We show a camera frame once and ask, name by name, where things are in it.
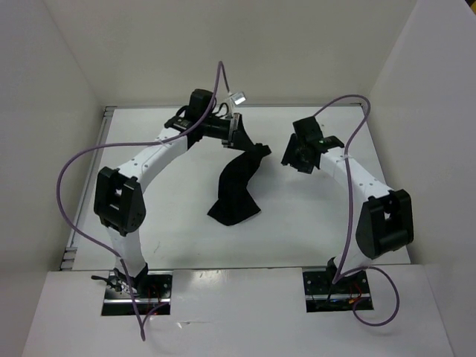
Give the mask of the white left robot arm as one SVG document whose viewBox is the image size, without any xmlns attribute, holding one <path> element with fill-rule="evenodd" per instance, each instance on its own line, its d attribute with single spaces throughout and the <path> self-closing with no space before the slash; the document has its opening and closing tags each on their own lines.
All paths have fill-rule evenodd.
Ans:
<svg viewBox="0 0 476 357">
<path fill-rule="evenodd" d="M 115 263 L 115 279 L 110 283 L 113 289 L 123 289 L 134 298 L 147 291 L 148 265 L 139 237 L 139 228 L 146 217 L 144 193 L 168 164 L 203 137 L 219 139 L 224 147 L 241 151 L 220 174 L 218 199 L 208 216 L 222 225 L 232 226 L 260 212 L 247 186 L 270 150 L 266 145 L 253 143 L 247 135 L 242 115 L 234 110 L 244 101 L 242 92 L 229 94 L 221 105 L 227 112 L 221 115 L 213 111 L 215 101 L 211 92 L 196 89 L 189 103 L 164 124 L 152 146 L 118 168 L 103 167 L 99 171 L 94 212 L 120 255 Z"/>
</svg>

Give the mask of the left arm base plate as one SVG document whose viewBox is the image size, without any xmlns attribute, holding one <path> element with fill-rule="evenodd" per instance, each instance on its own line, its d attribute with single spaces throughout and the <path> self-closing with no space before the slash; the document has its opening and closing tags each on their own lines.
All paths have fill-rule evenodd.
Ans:
<svg viewBox="0 0 476 357">
<path fill-rule="evenodd" d="M 103 280 L 106 288 L 103 297 L 102 316 L 134 315 L 128 286 L 120 282 L 115 271 L 110 271 Z M 140 316 L 152 311 L 153 315 L 169 315 L 172 297 L 173 273 L 171 271 L 149 271 L 145 286 L 134 289 L 135 301 Z"/>
</svg>

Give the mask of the black skirt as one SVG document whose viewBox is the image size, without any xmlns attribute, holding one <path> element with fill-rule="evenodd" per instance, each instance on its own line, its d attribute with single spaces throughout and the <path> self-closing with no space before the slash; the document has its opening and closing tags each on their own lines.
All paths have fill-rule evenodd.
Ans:
<svg viewBox="0 0 476 357">
<path fill-rule="evenodd" d="M 233 226 L 257 215 L 261 210 L 248 192 L 248 183 L 271 154 L 268 145 L 255 144 L 230 161 L 219 176 L 217 200 L 208 216 L 224 226 Z"/>
</svg>

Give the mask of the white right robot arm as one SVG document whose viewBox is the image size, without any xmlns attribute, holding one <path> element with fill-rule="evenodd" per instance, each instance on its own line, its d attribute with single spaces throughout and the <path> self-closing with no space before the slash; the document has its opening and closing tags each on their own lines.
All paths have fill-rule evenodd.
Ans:
<svg viewBox="0 0 476 357">
<path fill-rule="evenodd" d="M 411 196 L 370 174 L 349 154 L 348 143 L 324 136 L 314 117 L 295 121 L 293 128 L 282 165 L 307 174 L 321 170 L 347 190 L 347 237 L 343 251 L 329 260 L 326 274 L 329 289 L 343 292 L 353 275 L 414 241 Z"/>
</svg>

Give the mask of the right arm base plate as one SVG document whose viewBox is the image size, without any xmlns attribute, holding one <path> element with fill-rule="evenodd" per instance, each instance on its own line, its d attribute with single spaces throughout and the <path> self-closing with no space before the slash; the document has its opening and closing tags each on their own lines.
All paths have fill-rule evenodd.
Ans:
<svg viewBox="0 0 476 357">
<path fill-rule="evenodd" d="M 324 267 L 303 270 L 307 312 L 373 310 L 370 287 L 364 271 L 332 285 L 333 274 Z"/>
</svg>

